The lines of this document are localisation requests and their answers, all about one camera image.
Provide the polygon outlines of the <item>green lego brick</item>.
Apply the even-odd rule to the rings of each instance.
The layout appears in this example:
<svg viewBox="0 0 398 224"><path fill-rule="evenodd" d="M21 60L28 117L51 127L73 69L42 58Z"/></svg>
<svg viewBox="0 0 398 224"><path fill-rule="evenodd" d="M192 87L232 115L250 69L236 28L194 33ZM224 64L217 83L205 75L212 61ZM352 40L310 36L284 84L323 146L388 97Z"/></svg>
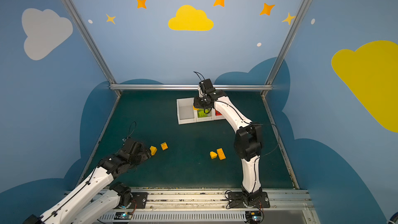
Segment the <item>green lego brick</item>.
<svg viewBox="0 0 398 224"><path fill-rule="evenodd" d="M211 110L207 109L198 109L197 114L199 118L207 118L212 116Z"/></svg>

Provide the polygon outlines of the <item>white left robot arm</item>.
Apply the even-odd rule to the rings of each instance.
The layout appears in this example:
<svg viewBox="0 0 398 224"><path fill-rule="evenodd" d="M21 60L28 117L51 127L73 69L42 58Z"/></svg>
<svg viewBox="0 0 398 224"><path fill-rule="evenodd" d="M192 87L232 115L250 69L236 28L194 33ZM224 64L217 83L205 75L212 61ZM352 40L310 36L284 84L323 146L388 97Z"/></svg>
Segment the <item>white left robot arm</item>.
<svg viewBox="0 0 398 224"><path fill-rule="evenodd" d="M89 202L121 174L137 167L152 156L151 149L132 138L125 140L116 153L102 158L93 171L59 203L40 216L31 215L25 224L91 224L108 210L131 203L131 190L118 182L102 195Z"/></svg>

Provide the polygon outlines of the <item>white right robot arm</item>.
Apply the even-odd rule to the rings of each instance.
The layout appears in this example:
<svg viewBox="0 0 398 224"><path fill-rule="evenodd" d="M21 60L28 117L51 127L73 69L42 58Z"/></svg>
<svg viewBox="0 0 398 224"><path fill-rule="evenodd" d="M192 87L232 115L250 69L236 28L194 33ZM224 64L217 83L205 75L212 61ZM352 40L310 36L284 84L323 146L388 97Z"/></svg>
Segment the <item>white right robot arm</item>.
<svg viewBox="0 0 398 224"><path fill-rule="evenodd" d="M203 110L220 112L235 131L234 149L243 168L242 192L250 203L262 197L259 162L263 148L261 124L245 117L231 102L227 94L216 89L210 79L199 82L199 95L193 106Z"/></svg>

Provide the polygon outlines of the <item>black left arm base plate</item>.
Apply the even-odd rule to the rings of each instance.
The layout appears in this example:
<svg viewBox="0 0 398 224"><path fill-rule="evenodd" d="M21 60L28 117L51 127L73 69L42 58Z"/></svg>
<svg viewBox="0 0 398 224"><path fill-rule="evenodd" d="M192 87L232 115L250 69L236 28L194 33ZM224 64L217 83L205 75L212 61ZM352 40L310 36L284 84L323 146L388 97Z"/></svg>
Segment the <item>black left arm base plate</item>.
<svg viewBox="0 0 398 224"><path fill-rule="evenodd" d="M116 208L119 209L143 209L146 207L147 192L131 192L121 196Z"/></svg>

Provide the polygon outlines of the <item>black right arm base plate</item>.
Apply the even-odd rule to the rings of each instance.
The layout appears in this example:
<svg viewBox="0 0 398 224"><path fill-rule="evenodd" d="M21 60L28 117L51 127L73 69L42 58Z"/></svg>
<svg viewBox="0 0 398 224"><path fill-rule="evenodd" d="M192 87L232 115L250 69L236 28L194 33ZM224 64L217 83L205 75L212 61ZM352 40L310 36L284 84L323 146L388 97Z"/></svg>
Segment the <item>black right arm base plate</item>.
<svg viewBox="0 0 398 224"><path fill-rule="evenodd" d="M246 196L243 192L233 192L227 190L224 193L224 196L227 199L227 209L232 208L270 208L270 201L268 198L268 194L266 192L262 192L259 195Z"/></svg>

